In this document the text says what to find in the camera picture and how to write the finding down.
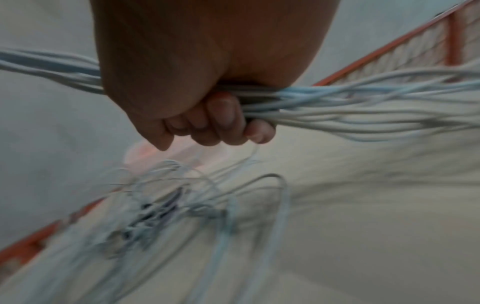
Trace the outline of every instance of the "gray floor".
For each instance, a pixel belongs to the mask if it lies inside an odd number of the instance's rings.
[[[343,0],[311,84],[421,25],[458,0]],[[3,45],[94,56],[86,0],[2,0]],[[0,248],[74,211],[85,181],[121,161],[139,139],[106,98],[0,72]]]

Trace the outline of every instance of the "orange railing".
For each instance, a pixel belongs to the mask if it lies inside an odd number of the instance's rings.
[[[315,85],[338,85],[409,67],[455,66],[476,57],[480,57],[480,0],[468,0]]]

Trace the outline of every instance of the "finger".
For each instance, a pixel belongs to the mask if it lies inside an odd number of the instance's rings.
[[[256,144],[265,144],[273,139],[275,126],[261,119],[254,119],[245,128],[244,135]]]
[[[165,125],[174,135],[186,136],[190,134],[189,124],[182,115],[165,119]]]
[[[220,137],[210,123],[204,102],[195,105],[184,113],[184,116],[193,140],[204,146],[214,146],[220,142]]]
[[[136,115],[128,116],[136,130],[152,145],[161,151],[170,147],[174,136],[165,126],[163,120],[147,120]]]
[[[205,104],[210,121],[222,141],[229,145],[241,145],[247,141],[244,136],[247,123],[235,96],[217,92],[208,96]]]

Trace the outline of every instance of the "floor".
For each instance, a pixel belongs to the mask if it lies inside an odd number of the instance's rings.
[[[428,21],[459,0],[343,0],[299,84],[312,84]],[[86,0],[2,0],[8,46],[95,56]],[[88,202],[86,182],[140,139],[107,98],[0,72],[0,248]]]

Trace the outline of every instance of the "hand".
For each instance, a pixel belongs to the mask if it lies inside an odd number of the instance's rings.
[[[211,146],[266,143],[219,82],[291,85],[317,53],[339,0],[90,0],[107,95],[161,150],[175,135]]]

